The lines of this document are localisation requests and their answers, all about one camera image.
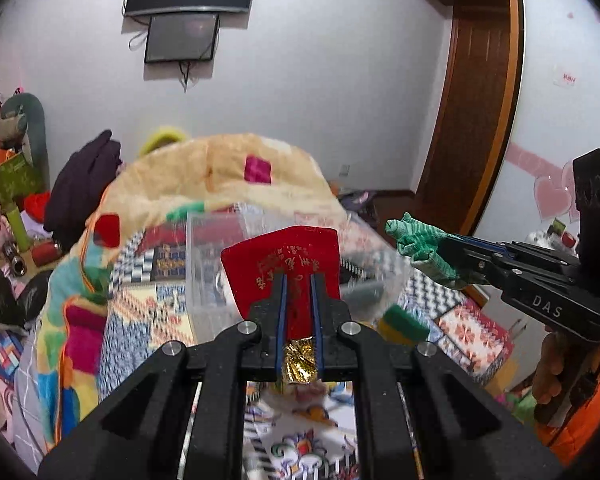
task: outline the wooden door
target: wooden door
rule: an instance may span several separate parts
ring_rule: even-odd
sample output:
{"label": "wooden door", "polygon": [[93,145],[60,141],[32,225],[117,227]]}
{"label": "wooden door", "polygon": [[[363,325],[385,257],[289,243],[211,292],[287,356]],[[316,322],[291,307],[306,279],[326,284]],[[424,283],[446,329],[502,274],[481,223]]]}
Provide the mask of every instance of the wooden door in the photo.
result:
{"label": "wooden door", "polygon": [[518,0],[456,0],[438,120],[415,213],[469,234],[496,177],[518,71]]}

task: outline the dark purple clothing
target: dark purple clothing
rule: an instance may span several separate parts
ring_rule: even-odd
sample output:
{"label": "dark purple clothing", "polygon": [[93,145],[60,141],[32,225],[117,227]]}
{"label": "dark purple clothing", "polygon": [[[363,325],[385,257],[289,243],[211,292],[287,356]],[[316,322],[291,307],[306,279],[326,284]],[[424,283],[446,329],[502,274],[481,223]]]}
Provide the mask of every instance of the dark purple clothing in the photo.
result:
{"label": "dark purple clothing", "polygon": [[44,225],[64,251],[80,239],[87,218],[98,207],[121,163],[120,143],[111,140],[111,130],[105,130],[62,168],[45,207]]}

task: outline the metal screw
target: metal screw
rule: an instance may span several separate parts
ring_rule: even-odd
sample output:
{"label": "metal screw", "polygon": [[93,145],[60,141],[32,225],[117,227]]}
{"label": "metal screw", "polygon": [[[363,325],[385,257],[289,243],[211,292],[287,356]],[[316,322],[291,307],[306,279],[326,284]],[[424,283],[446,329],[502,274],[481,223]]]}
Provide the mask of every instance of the metal screw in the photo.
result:
{"label": "metal screw", "polygon": [[179,341],[167,341],[162,345],[162,352],[167,355],[178,355],[182,350],[182,343]]}
{"label": "metal screw", "polygon": [[420,354],[424,355],[424,357],[431,357],[432,355],[435,355],[436,352],[438,351],[438,348],[433,343],[430,343],[429,341],[419,342],[418,346],[416,346],[416,348],[418,349],[418,352]]}
{"label": "metal screw", "polygon": [[244,335],[253,334],[258,326],[253,321],[243,321],[238,325],[238,332]]}
{"label": "metal screw", "polygon": [[340,330],[342,330],[347,335],[356,335],[360,333],[360,325],[355,321],[345,321],[341,326]]}

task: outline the pink heart sticker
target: pink heart sticker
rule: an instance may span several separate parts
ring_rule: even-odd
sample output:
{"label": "pink heart sticker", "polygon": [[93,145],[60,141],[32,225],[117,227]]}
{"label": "pink heart sticker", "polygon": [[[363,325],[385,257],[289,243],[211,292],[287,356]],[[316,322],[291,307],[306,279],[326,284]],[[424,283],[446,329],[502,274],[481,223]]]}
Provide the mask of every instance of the pink heart sticker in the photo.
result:
{"label": "pink heart sticker", "polygon": [[539,176],[534,182],[534,197],[540,218],[546,220],[565,214],[571,207],[571,194],[550,176]]}

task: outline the green glove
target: green glove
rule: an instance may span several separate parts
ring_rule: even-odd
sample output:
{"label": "green glove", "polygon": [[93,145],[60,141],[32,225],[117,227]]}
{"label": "green glove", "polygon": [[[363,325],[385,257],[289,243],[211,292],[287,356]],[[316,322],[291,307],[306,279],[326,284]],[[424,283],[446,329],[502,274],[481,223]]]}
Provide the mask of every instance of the green glove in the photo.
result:
{"label": "green glove", "polygon": [[439,243],[452,235],[416,220],[409,213],[405,213],[402,220],[388,220],[384,230],[395,238],[398,252],[410,256],[411,265],[434,282],[455,289],[467,286],[458,272],[438,255]]}

